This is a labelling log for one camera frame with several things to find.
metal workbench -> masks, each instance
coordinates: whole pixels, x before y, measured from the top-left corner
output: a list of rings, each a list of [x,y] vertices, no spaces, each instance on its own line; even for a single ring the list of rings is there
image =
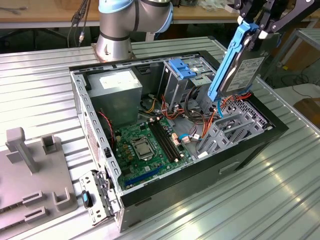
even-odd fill
[[[133,49],[137,57],[207,50],[219,61],[225,51],[206,37],[139,42]],[[13,239],[320,239],[319,131],[261,80],[252,90],[290,128],[282,138],[249,166],[122,234],[113,219],[92,228],[78,178],[95,165],[68,67],[96,62],[91,47],[0,55],[0,146],[4,129],[15,126],[24,127],[30,141],[60,137],[79,203],[74,212]]]

cpu socket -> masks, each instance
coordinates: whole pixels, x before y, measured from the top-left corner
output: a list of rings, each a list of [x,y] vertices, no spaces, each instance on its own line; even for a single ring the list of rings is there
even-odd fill
[[[134,151],[136,152],[136,155],[141,160],[148,161],[155,155],[155,152],[148,138],[146,137],[136,138],[131,141],[131,144],[134,148]]]

ram slot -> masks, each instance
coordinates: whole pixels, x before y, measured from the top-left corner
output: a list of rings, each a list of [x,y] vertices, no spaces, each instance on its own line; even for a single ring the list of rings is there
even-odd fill
[[[179,152],[177,151],[174,144],[171,142],[159,122],[149,124],[149,128],[157,142],[160,144],[160,147],[164,151],[165,155],[168,157],[170,163],[173,163],[176,159],[181,159]]]

red cable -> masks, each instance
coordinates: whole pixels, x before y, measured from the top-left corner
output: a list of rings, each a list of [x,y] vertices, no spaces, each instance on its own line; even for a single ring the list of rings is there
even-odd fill
[[[104,117],[104,119],[106,120],[106,122],[108,123],[109,127],[110,127],[110,132],[111,132],[111,147],[114,148],[114,132],[112,130],[112,126],[111,123],[109,121],[109,119],[102,113],[102,112],[98,112],[102,117]]]

green circuit board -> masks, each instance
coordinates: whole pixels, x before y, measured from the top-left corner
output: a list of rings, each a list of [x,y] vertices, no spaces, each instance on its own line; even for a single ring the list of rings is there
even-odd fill
[[[170,136],[174,133],[174,130],[167,119],[162,118],[159,123],[168,139],[172,142],[173,140]],[[149,128],[148,122],[122,127],[115,131],[115,135],[118,140],[120,138],[120,141],[117,141],[116,144],[115,158],[121,169],[121,176],[118,178],[118,183],[123,190],[132,188],[193,162],[188,151],[182,144],[175,147],[181,159],[178,161],[170,161],[170,158],[167,157],[166,152],[163,151],[157,142],[157,138]],[[153,156],[151,159],[143,160],[139,157],[138,150],[133,142],[140,139],[145,140],[145,142],[148,141],[152,147]]]

